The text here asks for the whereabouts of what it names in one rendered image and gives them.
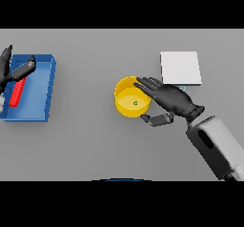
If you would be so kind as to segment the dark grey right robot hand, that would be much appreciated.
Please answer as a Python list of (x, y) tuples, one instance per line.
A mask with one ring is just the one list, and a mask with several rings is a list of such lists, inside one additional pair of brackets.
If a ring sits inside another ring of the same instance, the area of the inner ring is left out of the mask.
[(205, 110), (204, 106), (194, 104), (184, 91), (174, 85), (163, 84), (156, 78), (137, 77), (133, 84), (167, 111), (155, 116), (141, 115), (152, 127), (172, 124), (175, 116), (184, 117), (188, 123), (192, 123)]

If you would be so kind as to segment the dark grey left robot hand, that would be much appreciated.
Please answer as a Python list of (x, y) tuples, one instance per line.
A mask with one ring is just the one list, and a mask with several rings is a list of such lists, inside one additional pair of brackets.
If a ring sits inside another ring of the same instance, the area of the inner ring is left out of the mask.
[(36, 70), (36, 60), (31, 55), (26, 63), (10, 72), (11, 51), (12, 45), (9, 45), (0, 55), (0, 94), (4, 92), (9, 82), (18, 82)]

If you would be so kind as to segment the red beaker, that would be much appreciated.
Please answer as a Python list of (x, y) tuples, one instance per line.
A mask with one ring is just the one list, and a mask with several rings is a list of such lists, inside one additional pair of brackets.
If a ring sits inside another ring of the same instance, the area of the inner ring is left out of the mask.
[(20, 81), (16, 82), (13, 86), (13, 90), (10, 97), (10, 106), (16, 107), (19, 103), (21, 93), (23, 91), (26, 79), (23, 78)]

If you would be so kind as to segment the yellow bowl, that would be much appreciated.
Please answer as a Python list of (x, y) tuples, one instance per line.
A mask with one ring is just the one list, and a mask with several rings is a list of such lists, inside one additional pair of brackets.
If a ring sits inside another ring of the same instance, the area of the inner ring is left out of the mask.
[(121, 79), (114, 89), (114, 104), (116, 109), (128, 118), (136, 118), (148, 110), (151, 98), (134, 86), (135, 76)]

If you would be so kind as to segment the pale square measuring scale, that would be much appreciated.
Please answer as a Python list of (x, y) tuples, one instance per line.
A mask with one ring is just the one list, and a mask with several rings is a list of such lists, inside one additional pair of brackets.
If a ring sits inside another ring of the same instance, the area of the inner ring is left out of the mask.
[(202, 84), (197, 52), (161, 52), (160, 65), (164, 84)]

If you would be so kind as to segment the blue tray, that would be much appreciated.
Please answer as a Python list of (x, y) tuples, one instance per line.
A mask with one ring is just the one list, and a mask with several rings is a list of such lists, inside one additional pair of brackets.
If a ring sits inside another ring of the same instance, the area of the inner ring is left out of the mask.
[(56, 62), (52, 54), (34, 53), (33, 56), (36, 60), (36, 70), (27, 77), (16, 107), (10, 106), (15, 82), (7, 84), (0, 120), (6, 122), (48, 121)]

